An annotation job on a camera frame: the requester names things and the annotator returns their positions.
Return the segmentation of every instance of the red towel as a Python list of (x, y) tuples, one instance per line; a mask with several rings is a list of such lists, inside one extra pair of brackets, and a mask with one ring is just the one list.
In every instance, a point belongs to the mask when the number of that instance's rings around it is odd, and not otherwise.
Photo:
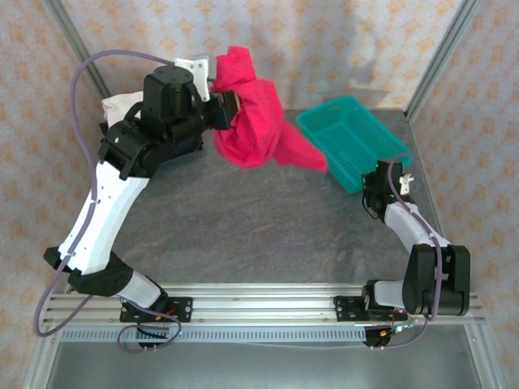
[(274, 83), (256, 78), (248, 49), (230, 47), (217, 57), (212, 90), (231, 91), (240, 98), (232, 128), (215, 131), (214, 136), (216, 150), (229, 162), (251, 169), (274, 158), (281, 166), (326, 172), (326, 156), (283, 118)]

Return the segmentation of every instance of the patterned wallpaper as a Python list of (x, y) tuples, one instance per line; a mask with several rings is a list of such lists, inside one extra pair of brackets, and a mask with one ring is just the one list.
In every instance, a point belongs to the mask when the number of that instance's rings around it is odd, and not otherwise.
[(519, 6), (485, 1), (413, 122), (448, 238), (469, 247), (500, 361), (519, 383)]
[[(88, 172), (67, 99), (78, 62), (43, 1), (0, 7), (0, 38), (0, 387), (18, 389), (36, 341), (32, 314), (52, 276), (42, 254), (70, 230)], [(86, 80), (77, 96), (94, 142), (101, 104)]]
[[(286, 108), (352, 94), (405, 108), (462, 0), (64, 0), (91, 53), (134, 49), (165, 58), (251, 49)], [(111, 58), (112, 94), (135, 92), (153, 63)]]

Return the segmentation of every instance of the green plastic basket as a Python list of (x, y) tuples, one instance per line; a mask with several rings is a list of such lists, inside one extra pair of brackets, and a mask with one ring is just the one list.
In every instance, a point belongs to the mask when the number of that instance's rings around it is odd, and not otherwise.
[[(328, 158), (328, 169), (348, 193), (362, 189), (362, 175), (376, 161), (411, 151), (352, 96), (344, 96), (300, 113), (303, 134)], [(403, 156), (404, 167), (411, 158)]]

